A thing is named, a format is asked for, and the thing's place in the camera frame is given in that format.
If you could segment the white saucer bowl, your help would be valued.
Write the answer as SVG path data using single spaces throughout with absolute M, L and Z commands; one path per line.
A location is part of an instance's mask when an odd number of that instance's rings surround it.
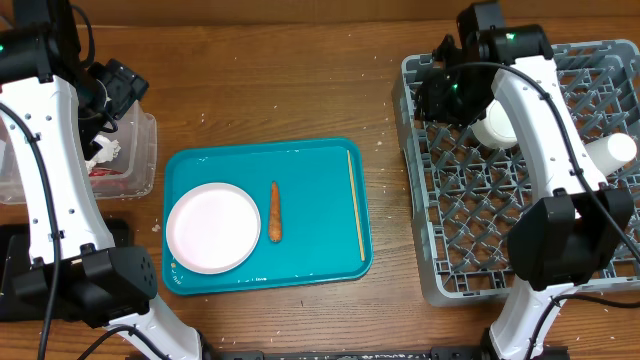
M 489 104 L 485 117 L 476 121 L 471 129 L 476 139 L 491 149 L 509 149 L 517 144 L 508 115 L 497 100 Z

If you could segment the white tissue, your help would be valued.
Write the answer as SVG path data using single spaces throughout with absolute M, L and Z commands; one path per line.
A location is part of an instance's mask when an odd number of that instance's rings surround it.
M 88 173 L 91 173 L 98 164 L 114 160 L 121 150 L 118 140 L 109 140 L 103 135 L 97 135 L 94 141 L 100 145 L 101 148 L 90 160 L 85 161 Z

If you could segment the red foil snack wrapper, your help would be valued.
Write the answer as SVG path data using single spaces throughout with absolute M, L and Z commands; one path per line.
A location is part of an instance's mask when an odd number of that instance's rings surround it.
M 89 174 L 89 180 L 97 197 L 120 195 L 126 188 L 122 173 L 109 168 L 93 168 Z

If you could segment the wooden chopstick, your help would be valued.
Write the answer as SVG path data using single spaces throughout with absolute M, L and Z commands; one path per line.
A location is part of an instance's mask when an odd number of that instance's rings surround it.
M 361 220 L 360 220 L 357 191 L 356 191 L 357 189 L 355 184 L 353 162 L 352 162 L 352 156 L 351 156 L 350 150 L 347 150 L 347 163 L 348 163 L 348 170 L 349 170 L 349 180 L 350 180 L 350 187 L 351 187 L 351 194 L 352 194 L 352 201 L 353 201 L 353 208 L 354 208 L 354 217 L 356 222 L 356 231 L 357 231 L 357 237 L 358 237 L 360 259 L 362 262 L 364 262 L 366 260 L 366 256 L 364 251 L 364 242 L 362 237 Z

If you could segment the small white cup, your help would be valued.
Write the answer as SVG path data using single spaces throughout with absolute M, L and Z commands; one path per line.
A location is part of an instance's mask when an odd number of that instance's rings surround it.
M 637 154 L 637 145 L 631 136 L 613 133 L 585 145 L 588 156 L 596 168 L 605 176 L 632 161 Z

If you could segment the large white plate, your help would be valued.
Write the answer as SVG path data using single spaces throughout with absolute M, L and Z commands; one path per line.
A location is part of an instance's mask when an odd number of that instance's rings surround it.
M 175 203 L 165 234 L 181 266 L 198 274 L 221 274 L 252 254 L 261 234 L 261 217 L 254 200 L 241 188 L 209 183 L 188 191 Z

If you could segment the orange carrot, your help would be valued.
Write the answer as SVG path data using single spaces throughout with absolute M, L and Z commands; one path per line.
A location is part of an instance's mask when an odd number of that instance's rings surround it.
M 281 220 L 281 204 L 280 192 L 276 182 L 271 184 L 271 203 L 269 211 L 268 235 L 272 242 L 279 243 L 282 241 L 282 220 Z

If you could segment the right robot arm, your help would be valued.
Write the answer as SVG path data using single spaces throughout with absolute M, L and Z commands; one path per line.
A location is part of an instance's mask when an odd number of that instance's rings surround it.
M 510 27 L 495 1 L 476 2 L 456 19 L 433 57 L 439 68 L 417 91 L 419 118 L 467 126 L 504 109 L 523 154 L 532 207 L 511 228 L 515 279 L 498 319 L 474 350 L 477 359 L 564 359 L 544 338 L 565 302 L 607 266 L 634 201 L 611 187 L 590 158 L 561 94 L 552 47 L 537 24 Z

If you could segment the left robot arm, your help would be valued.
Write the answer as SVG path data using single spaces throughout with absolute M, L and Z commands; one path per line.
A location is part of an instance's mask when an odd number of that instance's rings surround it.
M 79 40 L 83 12 L 69 2 L 17 1 L 13 14 L 1 35 L 1 118 L 26 199 L 31 263 L 14 278 L 16 296 L 46 321 L 81 321 L 151 359 L 212 358 L 205 337 L 160 297 L 147 250 L 115 243 L 86 169 L 96 136 L 117 130 L 147 81 L 116 60 L 96 61 Z

